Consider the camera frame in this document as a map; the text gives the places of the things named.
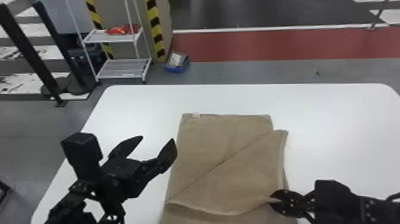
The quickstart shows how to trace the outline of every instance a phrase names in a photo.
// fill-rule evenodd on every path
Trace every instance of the shelf rack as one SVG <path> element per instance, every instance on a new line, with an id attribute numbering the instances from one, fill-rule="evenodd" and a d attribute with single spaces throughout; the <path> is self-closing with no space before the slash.
<path id="1" fill-rule="evenodd" d="M 127 2 L 127 0 L 123 0 L 123 1 L 125 4 L 128 22 L 130 24 L 130 30 L 131 30 L 131 33 L 133 33 L 132 19 L 131 19 L 129 8 L 128 8 L 128 2 Z M 140 79 L 142 79 L 143 84 L 146 83 L 146 75 L 147 75 L 149 66 L 152 62 L 152 58 L 151 58 L 149 45 L 147 43 L 146 34 L 143 30 L 142 20 L 139 15 L 138 5 L 136 3 L 136 0 L 132 0 L 132 1 L 134 3 L 137 19 L 138 19 L 139 25 L 140 25 L 140 29 L 138 30 L 138 33 L 132 34 L 132 35 L 109 35 L 109 34 L 105 33 L 105 30 L 96 29 L 95 25 L 92 24 L 92 26 L 93 26 L 92 31 L 90 31 L 90 33 L 83 39 L 81 32 L 79 30 L 77 21 L 75 19 L 74 13 L 72 12 L 70 0 L 65 0 L 65 2 L 67 4 L 67 8 L 69 10 L 69 13 L 72 17 L 74 26 L 76 28 L 78 37 L 82 43 L 83 50 L 86 54 L 86 58 L 89 62 L 90 69 L 91 69 L 97 82 L 98 82 L 98 79 L 140 78 Z M 146 43 L 146 48 L 147 48 L 147 52 L 149 55 L 148 58 L 140 58 L 140 55 L 139 55 L 138 40 L 142 35 L 143 35 L 145 43 Z M 90 43 L 129 43 L 129 42 L 131 42 L 135 48 L 135 54 L 136 54 L 135 59 L 111 59 L 108 56 L 108 54 L 105 54 L 107 56 L 106 62 L 103 64 L 102 68 L 100 69 L 100 71 L 98 73 L 95 71 L 94 66 L 91 62 L 91 59 L 89 57 L 88 50 L 86 48 L 87 44 L 90 44 Z"/>

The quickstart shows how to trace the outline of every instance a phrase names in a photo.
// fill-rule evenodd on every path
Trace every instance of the pole base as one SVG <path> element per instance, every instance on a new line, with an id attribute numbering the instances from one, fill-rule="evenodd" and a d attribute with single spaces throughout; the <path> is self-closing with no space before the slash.
<path id="1" fill-rule="evenodd" d="M 65 92 L 67 90 L 68 85 L 70 84 L 70 80 L 66 77 L 56 78 L 55 81 L 58 84 L 58 87 L 55 90 L 57 94 Z M 41 87 L 40 92 L 42 93 L 43 96 L 46 97 L 51 95 L 49 89 L 45 85 Z"/>
<path id="2" fill-rule="evenodd" d="M 83 95 L 88 92 L 92 92 L 96 88 L 96 80 L 93 75 L 83 75 L 82 79 L 85 82 L 85 86 L 81 86 L 75 79 L 75 76 L 69 75 L 70 84 L 68 85 L 68 92 L 72 95 Z"/>

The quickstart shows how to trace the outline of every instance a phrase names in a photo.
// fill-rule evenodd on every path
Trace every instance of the metal shelf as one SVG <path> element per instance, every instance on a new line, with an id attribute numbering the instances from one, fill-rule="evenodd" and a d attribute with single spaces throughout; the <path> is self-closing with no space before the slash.
<path id="1" fill-rule="evenodd" d="M 122 59 L 122 60 L 107 60 L 97 78 L 146 78 L 147 70 L 151 64 L 151 58 L 144 59 Z"/>
<path id="2" fill-rule="evenodd" d="M 134 35 L 110 35 L 105 33 L 105 30 L 93 29 L 84 38 L 84 43 L 123 43 L 123 42 L 138 42 L 139 37 L 143 33 L 143 27 L 139 29 L 139 32 Z"/>

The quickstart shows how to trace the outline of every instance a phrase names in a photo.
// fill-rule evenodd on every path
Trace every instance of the beige towel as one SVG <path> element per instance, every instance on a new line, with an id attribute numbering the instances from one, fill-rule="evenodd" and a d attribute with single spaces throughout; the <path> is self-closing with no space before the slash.
<path id="1" fill-rule="evenodd" d="M 292 223 L 266 204 L 286 135 L 268 115 L 184 114 L 162 223 Z"/>

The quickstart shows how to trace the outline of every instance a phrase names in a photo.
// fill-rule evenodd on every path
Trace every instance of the hazard stripe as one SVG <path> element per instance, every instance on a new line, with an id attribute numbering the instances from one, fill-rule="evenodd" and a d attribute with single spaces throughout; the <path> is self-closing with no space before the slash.
<path id="1" fill-rule="evenodd" d="M 89 10 L 90 17 L 95 25 L 96 29 L 104 30 L 103 25 L 101 24 L 100 15 L 97 13 L 95 1 L 94 0 L 86 0 L 86 6 Z M 113 49 L 110 47 L 108 43 L 103 43 L 105 53 L 111 58 L 114 58 Z"/>
<path id="2" fill-rule="evenodd" d="M 163 33 L 160 18 L 158 16 L 157 3 L 155 0 L 146 0 L 147 18 L 151 27 L 151 36 L 154 44 L 154 51 L 157 54 L 158 62 L 165 62 L 167 53 L 165 51 Z"/>

